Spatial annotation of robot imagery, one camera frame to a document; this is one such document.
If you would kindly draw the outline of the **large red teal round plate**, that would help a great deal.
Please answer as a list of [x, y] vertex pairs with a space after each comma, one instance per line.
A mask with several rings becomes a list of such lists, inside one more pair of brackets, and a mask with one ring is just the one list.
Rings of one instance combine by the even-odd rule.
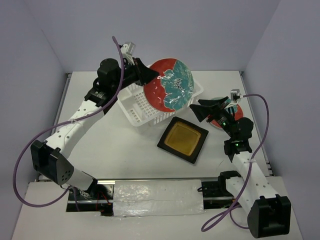
[[166, 113], [184, 108], [195, 88], [193, 75], [186, 64], [176, 58], [163, 58], [149, 68], [159, 75], [143, 87], [148, 103]]

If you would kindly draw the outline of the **small red teal round plate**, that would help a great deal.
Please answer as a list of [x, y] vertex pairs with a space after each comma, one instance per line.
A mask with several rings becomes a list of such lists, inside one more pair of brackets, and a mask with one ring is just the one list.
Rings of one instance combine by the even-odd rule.
[[[231, 107], [226, 107], [225, 110], [231, 115], [233, 115], [236, 121], [244, 117], [243, 109], [239, 104], [232, 105]], [[216, 129], [223, 130], [222, 127], [215, 120], [212, 120], [210, 122], [210, 125]]]

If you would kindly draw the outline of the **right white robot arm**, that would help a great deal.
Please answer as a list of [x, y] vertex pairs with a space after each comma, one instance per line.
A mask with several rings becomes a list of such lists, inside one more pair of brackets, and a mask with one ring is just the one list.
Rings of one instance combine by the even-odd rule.
[[234, 207], [241, 206], [247, 215], [251, 235], [258, 239], [287, 235], [291, 225], [291, 202], [271, 186], [255, 160], [250, 147], [254, 123], [247, 117], [235, 119], [228, 111], [226, 98], [199, 100], [190, 108], [199, 122], [216, 121], [230, 137], [224, 142], [224, 153], [236, 169], [235, 176], [224, 177], [217, 184], [218, 192], [235, 201], [223, 213], [226, 216]]

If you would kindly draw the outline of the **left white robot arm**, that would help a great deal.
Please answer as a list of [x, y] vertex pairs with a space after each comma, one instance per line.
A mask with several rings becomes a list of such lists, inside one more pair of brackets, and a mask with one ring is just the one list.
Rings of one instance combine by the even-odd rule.
[[83, 102], [68, 123], [61, 126], [43, 142], [35, 140], [31, 146], [33, 168], [55, 182], [78, 189], [86, 199], [97, 196], [102, 186], [93, 176], [76, 169], [68, 160], [72, 150], [87, 131], [117, 102], [119, 91], [131, 84], [144, 86], [159, 76], [139, 58], [133, 64], [113, 58], [104, 59], [97, 70], [97, 78]]

